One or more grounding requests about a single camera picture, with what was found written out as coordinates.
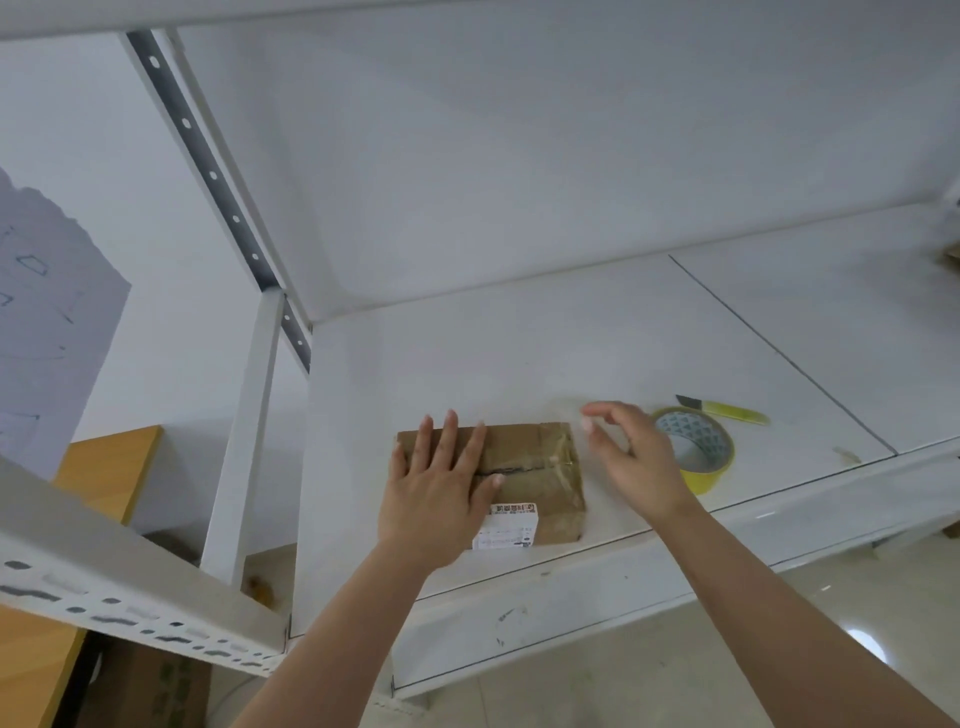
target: knife blade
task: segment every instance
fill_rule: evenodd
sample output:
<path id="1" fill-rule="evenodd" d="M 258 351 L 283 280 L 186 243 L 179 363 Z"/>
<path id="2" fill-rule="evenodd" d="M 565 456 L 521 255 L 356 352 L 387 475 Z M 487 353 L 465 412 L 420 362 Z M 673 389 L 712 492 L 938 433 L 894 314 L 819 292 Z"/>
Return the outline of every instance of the knife blade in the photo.
<path id="1" fill-rule="evenodd" d="M 761 412 L 755 412 L 752 409 L 746 409 L 745 407 L 734 407 L 732 404 L 724 404 L 723 402 L 719 401 L 696 400 L 692 397 L 684 397 L 683 395 L 674 396 L 684 407 L 698 409 L 701 412 L 706 412 L 709 415 L 726 417 L 731 420 L 740 420 L 741 422 L 750 423 L 751 425 L 770 424 L 769 417 Z"/>

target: brown cardboard package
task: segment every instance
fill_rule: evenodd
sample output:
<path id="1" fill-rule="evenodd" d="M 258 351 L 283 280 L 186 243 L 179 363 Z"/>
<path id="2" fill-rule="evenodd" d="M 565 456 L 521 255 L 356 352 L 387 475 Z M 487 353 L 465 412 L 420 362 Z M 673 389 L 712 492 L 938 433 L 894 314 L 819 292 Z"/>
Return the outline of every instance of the brown cardboard package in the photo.
<path id="1" fill-rule="evenodd" d="M 203 728 L 210 664 L 111 640 L 76 728 Z"/>
<path id="2" fill-rule="evenodd" d="M 457 430 L 455 458 L 460 456 L 472 432 L 472 427 Z M 441 430 L 433 431 L 431 453 L 440 442 L 440 434 Z M 417 432 L 399 432 L 396 438 L 410 462 Z M 534 546 L 570 544 L 580 539 L 587 504 L 570 425 L 487 427 L 474 484 L 491 473 L 506 475 L 494 503 L 536 503 L 539 520 Z"/>

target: paper sheet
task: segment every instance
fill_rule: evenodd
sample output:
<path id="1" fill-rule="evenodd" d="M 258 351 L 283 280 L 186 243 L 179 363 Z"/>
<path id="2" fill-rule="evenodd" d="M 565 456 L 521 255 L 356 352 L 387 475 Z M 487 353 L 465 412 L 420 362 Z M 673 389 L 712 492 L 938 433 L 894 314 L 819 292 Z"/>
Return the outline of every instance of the paper sheet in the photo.
<path id="1" fill-rule="evenodd" d="M 0 169 L 0 454 L 56 474 L 129 292 L 76 220 Z"/>

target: roll of tape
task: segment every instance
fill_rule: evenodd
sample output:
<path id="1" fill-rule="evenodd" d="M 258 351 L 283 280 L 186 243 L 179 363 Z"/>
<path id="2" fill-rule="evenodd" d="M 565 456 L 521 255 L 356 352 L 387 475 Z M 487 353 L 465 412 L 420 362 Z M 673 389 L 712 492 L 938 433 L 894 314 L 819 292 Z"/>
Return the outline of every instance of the roll of tape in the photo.
<path id="1" fill-rule="evenodd" d="M 733 462 L 733 438 L 712 417 L 687 407 L 666 407 L 651 415 L 654 426 L 670 438 L 686 487 L 708 492 Z"/>

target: forearm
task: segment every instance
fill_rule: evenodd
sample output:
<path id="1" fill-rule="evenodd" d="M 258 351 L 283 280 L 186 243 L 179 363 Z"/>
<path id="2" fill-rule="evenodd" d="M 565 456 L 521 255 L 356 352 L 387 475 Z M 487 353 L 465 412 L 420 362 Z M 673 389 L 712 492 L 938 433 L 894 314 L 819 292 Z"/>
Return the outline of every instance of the forearm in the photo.
<path id="1" fill-rule="evenodd" d="M 352 728 L 429 573 L 378 545 L 284 659 L 234 728 Z"/>
<path id="2" fill-rule="evenodd" d="M 658 532 L 778 728 L 955 725 L 703 508 Z"/>

